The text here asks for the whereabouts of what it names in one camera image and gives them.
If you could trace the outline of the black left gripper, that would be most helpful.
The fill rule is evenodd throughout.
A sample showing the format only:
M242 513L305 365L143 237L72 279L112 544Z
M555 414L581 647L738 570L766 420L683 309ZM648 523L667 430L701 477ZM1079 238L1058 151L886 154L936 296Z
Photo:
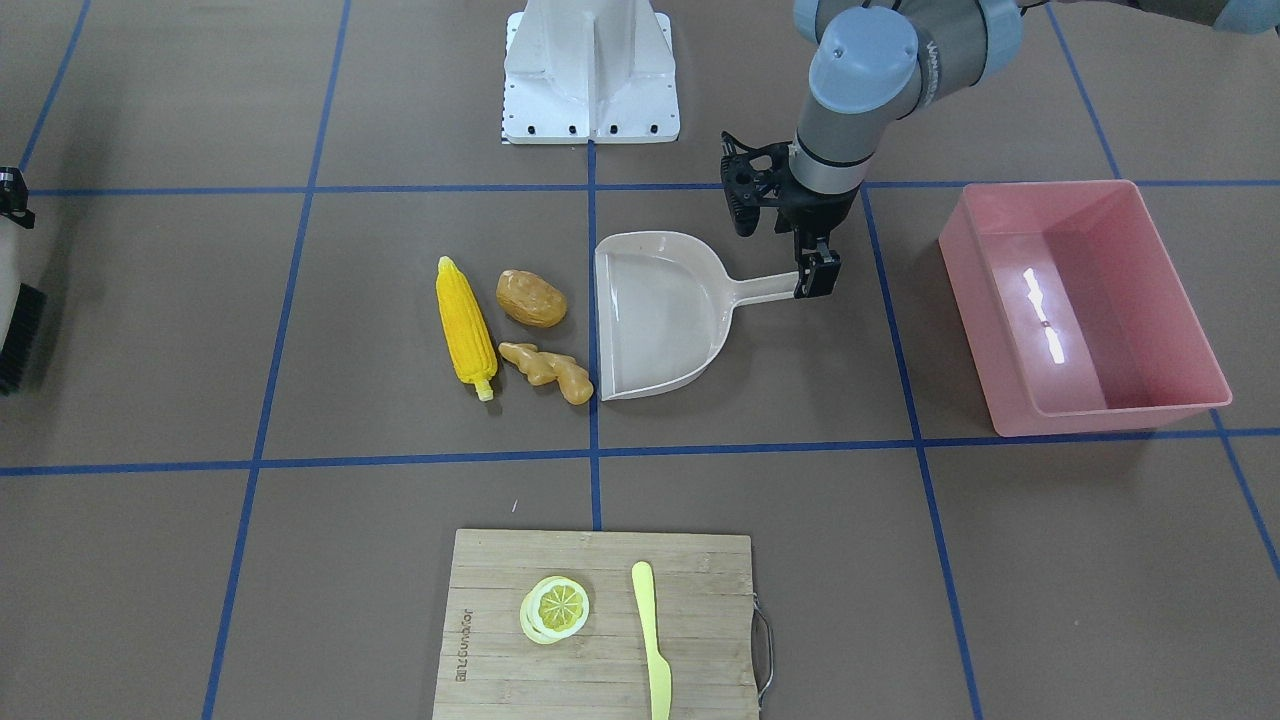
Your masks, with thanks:
M795 234L797 282L794 297L831 295L842 259L829 247L829 237L847 219L859 186L840 193L809 190L792 173L796 152L791 143L753 147L727 131L719 133L719 177L736 234L753 236L762 209L773 208L777 211L774 232Z

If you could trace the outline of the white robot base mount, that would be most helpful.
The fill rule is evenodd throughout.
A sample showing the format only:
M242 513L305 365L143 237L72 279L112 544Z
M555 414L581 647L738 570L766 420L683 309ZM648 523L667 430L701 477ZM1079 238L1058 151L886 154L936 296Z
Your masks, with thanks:
M504 32L500 138L669 143L681 133L671 18L649 1L529 1Z

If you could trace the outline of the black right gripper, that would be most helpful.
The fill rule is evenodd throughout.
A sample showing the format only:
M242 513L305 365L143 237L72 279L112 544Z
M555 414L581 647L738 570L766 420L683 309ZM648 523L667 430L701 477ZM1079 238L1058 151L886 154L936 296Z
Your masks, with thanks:
M3 168L0 177L1 186L1 217L15 223L20 228L33 229L36 215L29 210L29 188L19 168Z

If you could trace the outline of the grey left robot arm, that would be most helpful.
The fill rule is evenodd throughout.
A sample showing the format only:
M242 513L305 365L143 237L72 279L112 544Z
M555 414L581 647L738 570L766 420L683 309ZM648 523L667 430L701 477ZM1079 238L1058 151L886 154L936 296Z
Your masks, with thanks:
M751 146L719 137L719 176L737 234L762 210L794 240L796 270L739 284L746 304L832 292L842 265L831 236L849 217L886 129L1001 72L1018 55L1030 1L797 1L815 45L792 138Z

